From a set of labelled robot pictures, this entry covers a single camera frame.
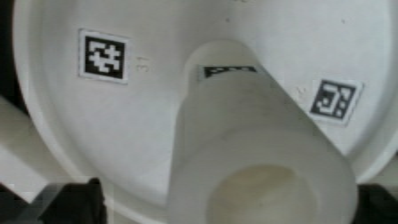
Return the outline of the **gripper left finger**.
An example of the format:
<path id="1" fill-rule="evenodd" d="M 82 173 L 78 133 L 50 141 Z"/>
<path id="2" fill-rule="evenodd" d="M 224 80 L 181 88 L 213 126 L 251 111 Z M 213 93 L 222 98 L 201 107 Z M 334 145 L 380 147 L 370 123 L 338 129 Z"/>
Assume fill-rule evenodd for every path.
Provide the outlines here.
<path id="1" fill-rule="evenodd" d="M 101 181 L 50 184 L 27 212 L 34 224 L 108 224 Z"/>

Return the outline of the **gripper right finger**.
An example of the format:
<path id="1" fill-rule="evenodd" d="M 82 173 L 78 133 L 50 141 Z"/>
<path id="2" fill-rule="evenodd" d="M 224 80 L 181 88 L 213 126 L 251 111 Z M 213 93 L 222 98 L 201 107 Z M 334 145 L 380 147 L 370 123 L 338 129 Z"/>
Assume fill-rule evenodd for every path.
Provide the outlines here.
<path id="1" fill-rule="evenodd" d="M 354 224 L 398 224 L 398 199 L 382 185 L 359 186 Z"/>

